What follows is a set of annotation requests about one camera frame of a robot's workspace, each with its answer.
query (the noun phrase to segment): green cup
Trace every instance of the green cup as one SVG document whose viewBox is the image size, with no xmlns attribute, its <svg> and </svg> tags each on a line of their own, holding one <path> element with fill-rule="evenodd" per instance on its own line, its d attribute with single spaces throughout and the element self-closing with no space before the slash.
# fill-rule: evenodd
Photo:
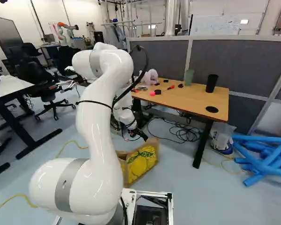
<svg viewBox="0 0 281 225">
<path fill-rule="evenodd" d="M 185 82 L 185 86 L 190 86 L 192 84 L 192 78 L 193 78 L 193 73 L 195 71 L 193 69 L 188 69 L 186 70 L 186 72 L 184 73 L 184 82 Z"/>
</svg>

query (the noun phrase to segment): gray floor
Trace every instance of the gray floor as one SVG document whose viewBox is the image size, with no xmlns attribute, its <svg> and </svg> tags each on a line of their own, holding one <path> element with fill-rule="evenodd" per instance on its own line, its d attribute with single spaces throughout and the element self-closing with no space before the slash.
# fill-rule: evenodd
<svg viewBox="0 0 281 225">
<path fill-rule="evenodd" d="M 57 99 L 78 99 L 75 90 L 58 94 Z M 40 111 L 43 103 L 34 99 L 34 109 Z M 34 138 L 41 138 L 56 128 L 63 132 L 51 139 L 28 156 L 15 160 L 15 155 L 24 147 L 24 143 L 13 133 L 13 140 L 0 156 L 0 163 L 11 162 L 11 168 L 0 176 L 0 203 L 17 194 L 29 194 L 28 184 L 33 172 L 44 162 L 54 159 L 62 145 L 69 140 L 76 140 L 81 146 L 86 143 L 75 128 L 75 110 L 71 107 L 59 109 L 59 121 L 49 112 L 42 116 L 42 122 L 33 118 L 23 122 Z M 153 121 L 150 131 L 160 137 L 175 139 L 168 129 L 170 124 L 162 120 Z M 130 151 L 142 140 L 126 142 L 121 136 L 112 135 L 116 149 Z M 197 143 L 177 144 L 160 140 L 159 164 L 136 182 L 132 188 L 146 191 L 169 191 L 174 197 L 174 224 L 176 225 L 281 225 L 281 182 L 263 180 L 252 187 L 245 187 L 242 180 L 246 174 L 231 175 L 222 168 L 203 161 L 199 170 L 192 167 L 193 153 Z M 87 158 L 87 149 L 79 150 L 71 143 L 60 157 Z M 213 164 L 220 164 L 222 156 L 206 146 L 204 159 Z M 227 162 L 227 169 L 239 171 L 233 162 Z M 23 198 L 15 198 L 0 210 L 0 225 L 51 225 L 55 215 L 43 209 L 31 208 Z M 63 225 L 75 225 L 74 221 L 63 220 Z"/>
</svg>

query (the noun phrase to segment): computer screen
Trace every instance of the computer screen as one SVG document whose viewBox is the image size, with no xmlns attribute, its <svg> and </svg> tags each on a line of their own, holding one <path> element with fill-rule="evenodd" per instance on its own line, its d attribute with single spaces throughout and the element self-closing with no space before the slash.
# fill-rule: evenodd
<svg viewBox="0 0 281 225">
<path fill-rule="evenodd" d="M 7 58 L 10 58 L 10 48 L 21 47 L 22 38 L 14 21 L 0 18 L 0 46 Z"/>
</svg>

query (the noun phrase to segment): pink object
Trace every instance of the pink object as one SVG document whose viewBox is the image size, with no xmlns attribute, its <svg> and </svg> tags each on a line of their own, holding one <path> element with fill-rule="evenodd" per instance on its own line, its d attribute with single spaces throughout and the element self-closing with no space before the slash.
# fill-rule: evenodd
<svg viewBox="0 0 281 225">
<path fill-rule="evenodd" d="M 140 81 L 142 83 L 145 83 L 146 85 L 154 85 L 158 83 L 158 73 L 154 69 L 150 69 L 148 72 L 145 73 L 144 77 Z"/>
</svg>

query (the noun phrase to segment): whiteboard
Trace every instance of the whiteboard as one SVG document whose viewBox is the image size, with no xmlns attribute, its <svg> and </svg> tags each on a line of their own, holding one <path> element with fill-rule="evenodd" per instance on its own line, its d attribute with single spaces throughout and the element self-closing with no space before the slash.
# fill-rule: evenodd
<svg viewBox="0 0 281 225">
<path fill-rule="evenodd" d="M 240 19 L 233 15 L 194 15 L 190 35 L 237 35 Z"/>
</svg>

